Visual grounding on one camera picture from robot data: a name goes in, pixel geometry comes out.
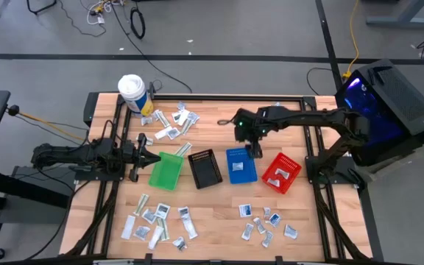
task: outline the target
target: wooden table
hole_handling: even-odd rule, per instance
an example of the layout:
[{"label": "wooden table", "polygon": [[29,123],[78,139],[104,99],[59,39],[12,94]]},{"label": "wooden table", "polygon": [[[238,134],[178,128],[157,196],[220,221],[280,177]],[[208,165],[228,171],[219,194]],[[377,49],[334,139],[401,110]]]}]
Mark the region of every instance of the wooden table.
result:
[{"label": "wooden table", "polygon": [[[116,98],[116,93],[99,95],[89,135],[91,140],[100,137],[105,121],[113,118]],[[142,127],[140,119],[132,118],[129,138],[135,139],[139,133],[145,133],[148,137],[154,138],[155,143],[147,148],[150,152],[174,153],[186,142],[193,145],[187,155],[212,148],[219,164],[223,183],[197,190],[187,158],[183,164],[176,190],[173,192],[148,185],[153,165],[140,170],[138,183],[132,183],[126,177],[120,185],[117,196],[108,258],[144,258],[146,253],[152,252],[153,258],[159,259],[273,261],[276,255],[281,255],[284,261],[324,260],[314,193],[306,177],[304,157],[307,155],[307,151],[302,127],[288,127],[279,133],[270,132],[268,137],[261,141],[264,157],[255,160],[258,182],[232,185],[228,179],[225,150],[244,144],[235,142],[232,124],[219,126],[216,122],[219,119],[231,119],[240,107],[256,111],[258,107],[275,103],[265,100],[264,96],[262,102],[185,101],[187,109],[199,114],[200,120],[189,130],[187,135],[181,135],[172,141],[168,137],[160,140],[154,137],[156,132],[163,129],[163,125],[159,121]],[[332,96],[316,96],[316,100],[319,110],[336,107]],[[298,103],[295,102],[281,102],[281,104],[291,110],[300,109]],[[155,109],[162,110],[172,123],[171,114],[177,111],[177,101],[155,100],[154,105]],[[123,124],[125,106],[121,113],[119,124]],[[311,130],[311,133],[313,134],[314,151],[318,154],[314,130]],[[338,133],[330,128],[322,128],[322,136],[326,147],[333,144],[339,137]],[[286,195],[276,193],[259,179],[279,152],[283,152],[303,166]],[[89,183],[74,198],[60,248],[61,253],[71,249],[91,223],[98,189],[99,182]],[[333,189],[342,227],[359,249],[365,255],[371,256],[357,190],[349,184],[334,185]],[[154,210],[159,202],[172,207],[167,218],[171,239],[159,242],[154,251],[148,250],[147,245],[155,226],[149,225],[142,218],[136,218],[134,230],[139,225],[151,227],[152,230],[148,234],[147,241],[140,241],[134,236],[130,240],[120,237],[127,215],[133,214],[142,193],[150,195],[146,208]],[[259,216],[261,219],[264,216],[263,207],[270,207],[272,213],[279,213],[282,216],[282,221],[277,228],[265,224],[266,229],[270,229],[274,233],[269,248],[261,246],[264,234],[260,235],[256,229],[249,241],[241,238],[245,224],[252,223],[252,219],[240,218],[238,206],[247,203],[252,205],[253,216]],[[177,212],[177,209],[183,206],[189,207],[193,223],[199,234],[192,240],[188,239],[188,234]],[[298,231],[297,240],[286,238],[283,235],[285,224],[291,225]],[[332,256],[336,257],[333,231],[329,224],[327,227]],[[103,226],[99,229],[96,242],[97,251],[95,252],[100,250],[103,229]],[[184,252],[179,252],[172,244],[178,236],[186,239],[188,249]]]}]

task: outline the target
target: concrete floor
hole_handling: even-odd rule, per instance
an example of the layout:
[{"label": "concrete floor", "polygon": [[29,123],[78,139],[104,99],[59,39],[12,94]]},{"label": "concrete floor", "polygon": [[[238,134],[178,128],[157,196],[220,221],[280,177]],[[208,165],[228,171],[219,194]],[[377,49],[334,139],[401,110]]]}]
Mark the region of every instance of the concrete floor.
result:
[{"label": "concrete floor", "polygon": [[[32,0],[34,9],[51,0]],[[62,0],[83,31],[100,32],[86,24],[78,1]],[[417,59],[411,44],[424,39],[424,30],[368,27],[366,15],[397,14],[399,4],[362,1],[354,19],[363,58]],[[348,21],[354,0],[323,0],[336,56],[351,58],[354,49]],[[146,54],[280,55],[328,57],[314,1],[308,0],[170,0],[145,1],[146,37],[134,40]],[[122,11],[118,14],[128,27]],[[0,19],[0,54],[138,54],[119,29],[112,13],[105,15],[107,32],[80,35],[60,4],[34,16],[24,0],[11,0]],[[328,63],[173,61],[156,60],[157,67],[188,83],[194,93],[312,94],[305,74]],[[345,72],[347,65],[340,65]],[[398,68],[424,95],[424,66]],[[142,60],[0,60],[0,90],[11,91],[10,105],[50,121],[83,126],[82,109],[88,92],[113,91],[123,74],[160,79],[162,93],[186,93]],[[311,84],[320,94],[333,94],[329,71],[314,71]],[[0,125],[0,172],[29,166],[32,149],[44,142],[70,145],[19,119],[5,116]],[[424,147],[411,163],[369,186],[379,238],[386,261],[424,264]],[[5,261],[25,258],[52,236],[55,225],[8,225],[0,247]],[[40,257],[57,254],[61,236]]]}]

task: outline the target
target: green basket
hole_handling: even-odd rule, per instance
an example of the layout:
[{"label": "green basket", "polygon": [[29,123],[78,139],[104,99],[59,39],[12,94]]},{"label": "green basket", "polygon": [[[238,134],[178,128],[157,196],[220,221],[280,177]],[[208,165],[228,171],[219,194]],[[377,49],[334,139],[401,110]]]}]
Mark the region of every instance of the green basket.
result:
[{"label": "green basket", "polygon": [[183,157],[160,152],[161,161],[155,163],[148,184],[151,187],[164,188],[173,191],[183,167]]}]

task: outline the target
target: red basket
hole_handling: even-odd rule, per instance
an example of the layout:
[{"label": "red basket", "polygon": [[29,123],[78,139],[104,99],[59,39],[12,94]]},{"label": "red basket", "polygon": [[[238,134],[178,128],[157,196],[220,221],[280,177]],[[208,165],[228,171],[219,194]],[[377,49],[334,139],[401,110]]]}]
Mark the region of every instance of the red basket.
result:
[{"label": "red basket", "polygon": [[[282,169],[285,172],[288,172],[289,178],[286,180],[283,175],[275,174],[276,169]],[[295,161],[293,161],[291,158],[286,157],[282,152],[280,152],[274,161],[272,161],[271,166],[269,166],[266,172],[264,172],[264,175],[261,177],[261,179],[275,191],[279,192],[280,194],[286,194],[287,190],[289,190],[289,187],[294,182],[297,174],[299,174],[301,169],[301,165],[295,163]],[[279,187],[268,183],[268,179],[279,180]]]}]

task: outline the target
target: black plastic tray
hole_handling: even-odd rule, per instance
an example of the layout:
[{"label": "black plastic tray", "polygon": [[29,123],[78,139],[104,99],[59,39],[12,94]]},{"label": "black plastic tray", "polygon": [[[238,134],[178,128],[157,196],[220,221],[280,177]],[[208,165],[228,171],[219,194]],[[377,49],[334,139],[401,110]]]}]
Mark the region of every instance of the black plastic tray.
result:
[{"label": "black plastic tray", "polygon": [[222,182],[222,176],[212,149],[189,155],[188,159],[197,189]]}]

